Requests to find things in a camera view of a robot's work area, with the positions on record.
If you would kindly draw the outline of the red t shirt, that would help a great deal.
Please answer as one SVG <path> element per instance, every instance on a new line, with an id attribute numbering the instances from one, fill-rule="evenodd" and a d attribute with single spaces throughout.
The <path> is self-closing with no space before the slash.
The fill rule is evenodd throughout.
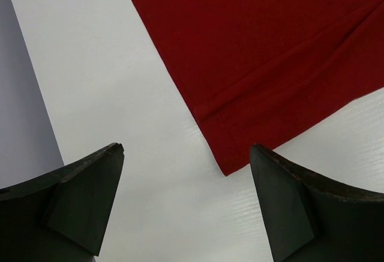
<path id="1" fill-rule="evenodd" d="M 225 175 L 383 87 L 383 0 L 132 0 Z"/>

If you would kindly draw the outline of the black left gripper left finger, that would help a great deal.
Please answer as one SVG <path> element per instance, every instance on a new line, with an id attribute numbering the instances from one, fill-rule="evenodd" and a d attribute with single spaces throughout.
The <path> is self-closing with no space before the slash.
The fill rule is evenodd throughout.
<path id="1" fill-rule="evenodd" d="M 100 254 L 124 164 L 112 143 L 1 189 L 1 261 L 92 261 Z"/>

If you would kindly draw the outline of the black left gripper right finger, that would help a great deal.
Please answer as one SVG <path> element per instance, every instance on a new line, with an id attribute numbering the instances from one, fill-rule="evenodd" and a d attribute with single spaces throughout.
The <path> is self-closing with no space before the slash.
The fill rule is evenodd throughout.
<path id="1" fill-rule="evenodd" d="M 383 194 L 255 144 L 250 165 L 274 261 L 383 261 Z"/>

